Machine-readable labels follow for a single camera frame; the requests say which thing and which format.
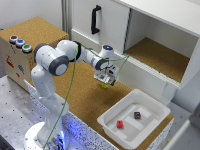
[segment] black handle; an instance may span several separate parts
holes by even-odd
[[[99,10],[101,10],[101,7],[98,5],[96,5],[96,8],[92,10],[92,25],[91,25],[92,34],[100,32],[100,30],[96,28],[96,12]]]

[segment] cardboard box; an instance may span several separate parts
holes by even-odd
[[[59,41],[68,40],[69,35],[40,17],[0,31],[0,51],[5,71],[10,78],[28,90],[24,79],[31,80],[31,70],[36,65],[34,52],[26,54],[22,52],[22,49],[10,44],[9,38],[12,35],[17,35],[19,39],[25,40],[26,44],[32,46],[33,51],[40,43],[47,43],[55,48]]]

